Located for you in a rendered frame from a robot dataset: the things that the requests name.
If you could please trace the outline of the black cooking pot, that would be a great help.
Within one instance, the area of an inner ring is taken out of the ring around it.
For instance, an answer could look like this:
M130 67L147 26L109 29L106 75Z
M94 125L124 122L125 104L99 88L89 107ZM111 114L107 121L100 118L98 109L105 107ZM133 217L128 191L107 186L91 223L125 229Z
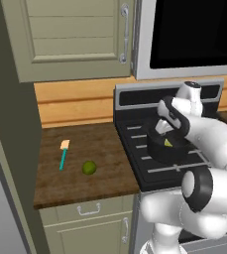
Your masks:
M147 134L147 151L148 154L160 163L169 165L177 164L184 161L190 150L190 143L181 137L176 130L160 135L155 127L159 119L149 118L144 124L144 130ZM165 146L165 139L168 139L172 147Z

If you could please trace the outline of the silver microwave oven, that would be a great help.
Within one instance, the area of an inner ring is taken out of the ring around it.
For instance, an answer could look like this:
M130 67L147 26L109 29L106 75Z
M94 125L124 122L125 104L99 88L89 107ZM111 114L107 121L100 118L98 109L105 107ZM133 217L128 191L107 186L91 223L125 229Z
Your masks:
M227 0L136 0L133 74L227 74Z

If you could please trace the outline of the olive drawer front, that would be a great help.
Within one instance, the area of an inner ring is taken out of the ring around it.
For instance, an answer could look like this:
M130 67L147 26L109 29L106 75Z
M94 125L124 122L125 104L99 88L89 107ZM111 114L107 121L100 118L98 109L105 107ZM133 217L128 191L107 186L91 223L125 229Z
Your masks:
M82 220L86 218L93 218L103 215L112 215L115 213L131 211L133 209L134 196L132 194L116 196L82 203L73 203L67 205L60 205L55 207L43 208L40 210L40 216L44 226L53 225L57 223L64 223L75 220ZM94 206L97 202L101 203L101 211L90 216L80 216L77 212L77 207Z

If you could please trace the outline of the olive base cupboard door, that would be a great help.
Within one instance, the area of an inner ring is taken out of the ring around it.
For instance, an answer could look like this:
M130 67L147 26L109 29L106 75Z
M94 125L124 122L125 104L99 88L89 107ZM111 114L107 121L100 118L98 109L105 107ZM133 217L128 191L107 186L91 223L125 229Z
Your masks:
M129 237L122 242L123 218ZM132 213L116 214L45 227L50 254L129 254Z

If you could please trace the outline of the teal handled spatula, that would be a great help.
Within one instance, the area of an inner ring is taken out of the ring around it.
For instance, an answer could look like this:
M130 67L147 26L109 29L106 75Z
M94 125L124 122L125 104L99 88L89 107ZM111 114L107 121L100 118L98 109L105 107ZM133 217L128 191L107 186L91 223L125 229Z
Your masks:
M61 171L63 170L63 165L64 165L68 147L69 147L69 140L63 140L60 144L60 149L62 150L62 153L61 153L61 159L60 159L60 163L59 163L59 169Z

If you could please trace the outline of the olive wall cupboard door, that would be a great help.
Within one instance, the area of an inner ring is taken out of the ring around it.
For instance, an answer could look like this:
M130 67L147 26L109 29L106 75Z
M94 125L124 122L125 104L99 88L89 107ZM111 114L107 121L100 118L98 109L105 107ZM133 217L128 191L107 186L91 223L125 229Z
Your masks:
M127 62L121 64L129 5ZM131 74L134 0L1 0L19 80L56 81Z

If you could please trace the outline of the black and silver stove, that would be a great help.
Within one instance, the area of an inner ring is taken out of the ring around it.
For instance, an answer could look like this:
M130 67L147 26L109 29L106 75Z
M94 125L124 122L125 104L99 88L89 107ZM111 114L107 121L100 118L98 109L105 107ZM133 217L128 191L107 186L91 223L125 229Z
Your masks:
M167 95L174 96L180 86L179 81L115 86L114 124L139 185L138 199L160 191L178 191L186 171L210 165L190 143L185 144L183 158L169 155L164 163L158 161L158 154L147 150L148 129L159 120L159 101ZM227 254L227 234L218 240L208 240L183 230L179 243L188 254Z

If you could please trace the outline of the green lime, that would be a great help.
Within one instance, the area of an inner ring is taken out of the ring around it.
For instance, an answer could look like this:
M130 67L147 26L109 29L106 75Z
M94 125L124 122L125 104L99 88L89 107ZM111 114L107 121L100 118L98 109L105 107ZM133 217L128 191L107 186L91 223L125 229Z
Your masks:
M82 172L87 176L93 175L96 169L96 164L93 161L86 161L82 166Z

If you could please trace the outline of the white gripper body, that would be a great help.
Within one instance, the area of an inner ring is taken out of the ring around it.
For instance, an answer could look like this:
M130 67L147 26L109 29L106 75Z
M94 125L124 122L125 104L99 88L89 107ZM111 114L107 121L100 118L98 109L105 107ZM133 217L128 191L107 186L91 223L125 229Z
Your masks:
M160 119L155 127L155 130L160 134L164 135L167 132L173 130L173 128L168 124L166 120Z

